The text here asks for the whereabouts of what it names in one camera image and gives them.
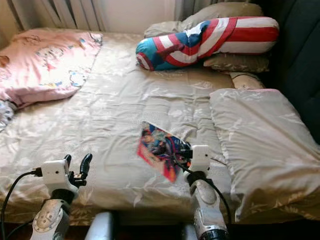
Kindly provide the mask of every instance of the wall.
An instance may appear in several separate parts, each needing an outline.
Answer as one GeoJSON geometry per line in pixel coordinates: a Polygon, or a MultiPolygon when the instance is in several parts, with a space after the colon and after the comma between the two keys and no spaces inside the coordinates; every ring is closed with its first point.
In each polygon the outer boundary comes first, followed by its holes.
{"type": "Polygon", "coordinates": [[[5,47],[18,31],[15,18],[7,1],[0,0],[0,49],[5,47]]]}
{"type": "Polygon", "coordinates": [[[173,21],[175,0],[104,0],[107,30],[142,34],[150,24],[173,21]]]}

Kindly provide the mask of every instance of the black cable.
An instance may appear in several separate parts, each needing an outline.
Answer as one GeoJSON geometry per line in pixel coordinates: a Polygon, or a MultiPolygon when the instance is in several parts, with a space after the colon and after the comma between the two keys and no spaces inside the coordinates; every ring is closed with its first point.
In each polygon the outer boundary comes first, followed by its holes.
{"type": "MultiPolygon", "coordinates": [[[[180,167],[182,168],[184,171],[190,173],[190,174],[194,174],[193,171],[189,170],[187,167],[183,166],[181,163],[178,162],[177,160],[177,156],[176,156],[176,153],[174,152],[173,153],[173,157],[174,157],[174,162],[180,167]]],[[[227,214],[227,219],[228,219],[228,223],[229,224],[232,224],[232,218],[231,218],[231,211],[230,211],[230,207],[225,199],[225,197],[223,196],[223,194],[219,191],[219,189],[216,187],[216,185],[214,184],[214,182],[211,180],[211,179],[202,179],[204,180],[206,183],[208,183],[215,191],[216,193],[219,195],[219,197],[221,198],[224,206],[225,206],[225,209],[226,209],[226,214],[227,214]]]]}
{"type": "Polygon", "coordinates": [[[13,234],[15,234],[17,231],[21,230],[23,227],[27,226],[28,224],[32,223],[34,220],[30,220],[30,221],[27,221],[19,226],[17,226],[15,229],[13,229],[9,234],[8,236],[6,237],[6,239],[8,240],[13,234]]]}
{"type": "Polygon", "coordinates": [[[10,187],[10,190],[9,190],[8,194],[5,197],[5,200],[3,202],[2,209],[1,209],[1,234],[2,234],[2,240],[7,240],[7,238],[6,238],[6,230],[5,230],[5,211],[6,211],[6,207],[7,207],[10,195],[11,195],[12,191],[14,190],[15,186],[17,185],[17,183],[19,182],[20,179],[22,179],[24,176],[33,175],[33,174],[35,174],[35,171],[25,172],[25,173],[21,174],[20,176],[18,176],[17,179],[13,182],[12,186],[10,187]]]}

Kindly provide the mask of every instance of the beige pillow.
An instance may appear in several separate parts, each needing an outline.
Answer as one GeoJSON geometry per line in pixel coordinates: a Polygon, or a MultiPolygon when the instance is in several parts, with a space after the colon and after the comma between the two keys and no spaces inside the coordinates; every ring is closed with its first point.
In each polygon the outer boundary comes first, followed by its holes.
{"type": "Polygon", "coordinates": [[[265,55],[239,55],[218,53],[212,55],[203,66],[221,72],[262,73],[268,72],[269,59],[265,55]]]}
{"type": "Polygon", "coordinates": [[[179,33],[191,29],[197,24],[216,18],[228,18],[237,16],[263,16],[262,9],[259,5],[245,2],[220,2],[212,4],[201,9],[194,15],[189,16],[183,22],[181,21],[164,21],[152,24],[144,32],[145,38],[157,37],[179,33]]]}
{"type": "Polygon", "coordinates": [[[274,209],[319,221],[320,145],[288,99],[275,89],[219,89],[210,103],[236,222],[274,209]]]}
{"type": "Polygon", "coordinates": [[[264,89],[265,86],[256,75],[247,72],[230,72],[235,89],[264,89]]]}

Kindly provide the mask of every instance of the magazine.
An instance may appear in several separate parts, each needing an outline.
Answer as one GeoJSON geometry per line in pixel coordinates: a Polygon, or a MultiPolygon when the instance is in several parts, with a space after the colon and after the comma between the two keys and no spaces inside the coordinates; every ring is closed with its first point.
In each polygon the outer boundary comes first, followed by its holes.
{"type": "Polygon", "coordinates": [[[188,148],[188,143],[149,122],[142,122],[137,154],[172,183],[181,171],[176,161],[186,167],[190,165],[189,159],[179,155],[180,149],[188,148]]]}

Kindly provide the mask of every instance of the mattress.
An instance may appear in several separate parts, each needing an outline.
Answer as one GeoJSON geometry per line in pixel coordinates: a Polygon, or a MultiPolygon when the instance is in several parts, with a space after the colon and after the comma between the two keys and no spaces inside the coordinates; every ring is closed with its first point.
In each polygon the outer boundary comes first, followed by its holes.
{"type": "MultiPolygon", "coordinates": [[[[39,102],[19,111],[0,133],[0,203],[16,177],[44,161],[72,155],[70,170],[93,154],[87,186],[73,202],[72,225],[89,225],[105,210],[120,211],[123,223],[191,221],[189,186],[175,183],[139,156],[140,123],[148,121],[173,135],[210,147],[224,161],[211,120],[210,96],[232,88],[228,75],[203,67],[147,71],[136,61],[141,35],[106,33],[84,86],[71,98],[39,102]]],[[[228,198],[227,168],[212,161],[209,176],[228,198]]],[[[25,222],[49,198],[42,179],[24,177],[11,195],[6,221],[25,222]]]]}

